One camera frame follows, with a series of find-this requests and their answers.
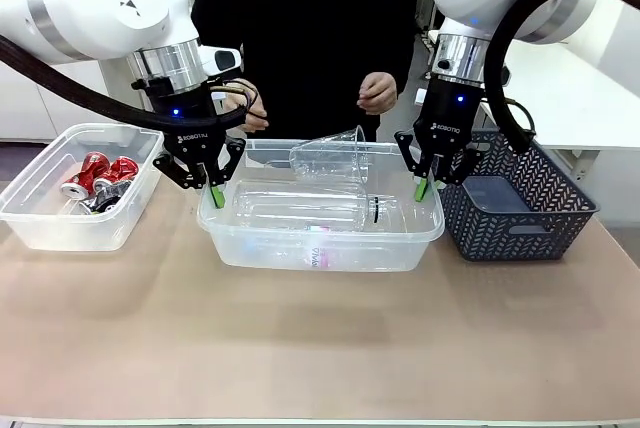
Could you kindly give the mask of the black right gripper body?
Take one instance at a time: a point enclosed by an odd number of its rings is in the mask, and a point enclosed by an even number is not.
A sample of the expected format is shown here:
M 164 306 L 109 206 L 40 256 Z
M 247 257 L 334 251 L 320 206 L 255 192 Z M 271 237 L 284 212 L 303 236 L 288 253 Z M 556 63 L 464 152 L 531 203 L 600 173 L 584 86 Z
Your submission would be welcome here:
M 426 164 L 435 158 L 452 158 L 471 142 L 483 94 L 480 86 L 431 77 L 420 115 L 413 125 Z

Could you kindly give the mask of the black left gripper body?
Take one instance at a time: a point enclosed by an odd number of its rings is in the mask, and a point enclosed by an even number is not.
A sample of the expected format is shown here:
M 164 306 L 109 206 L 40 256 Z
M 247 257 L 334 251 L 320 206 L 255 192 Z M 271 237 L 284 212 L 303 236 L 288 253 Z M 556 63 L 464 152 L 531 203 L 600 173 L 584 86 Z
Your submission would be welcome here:
M 217 117 L 207 82 L 177 92 L 167 76 L 138 78 L 132 88 L 142 91 L 152 111 L 171 123 L 171 130 L 164 133 L 164 151 L 156 160 L 163 172 L 209 172 L 218 168 L 224 136 L 194 125 L 198 120 Z

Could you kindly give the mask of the person right hand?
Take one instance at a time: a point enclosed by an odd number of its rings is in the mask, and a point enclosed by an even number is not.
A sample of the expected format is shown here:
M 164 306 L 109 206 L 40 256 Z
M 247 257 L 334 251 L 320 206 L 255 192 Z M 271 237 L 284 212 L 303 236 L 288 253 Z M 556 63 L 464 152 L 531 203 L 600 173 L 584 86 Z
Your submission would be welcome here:
M 225 86 L 242 90 L 243 93 L 227 93 L 222 101 L 223 111 L 230 112 L 241 105 L 245 105 L 246 95 L 249 95 L 252 105 L 246 113 L 244 124 L 240 125 L 239 128 L 245 133 L 256 133 L 265 130 L 269 126 L 267 112 L 256 86 L 243 78 L 228 80 Z

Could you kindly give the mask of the person left hand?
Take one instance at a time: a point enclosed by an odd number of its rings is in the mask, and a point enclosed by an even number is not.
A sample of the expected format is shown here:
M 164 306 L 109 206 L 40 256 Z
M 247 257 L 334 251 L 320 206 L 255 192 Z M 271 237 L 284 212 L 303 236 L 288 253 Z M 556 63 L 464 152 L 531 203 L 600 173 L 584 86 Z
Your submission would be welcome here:
M 382 115 L 394 107 L 397 99 L 393 76 L 386 72 L 373 72 L 361 84 L 357 106 L 368 115 Z

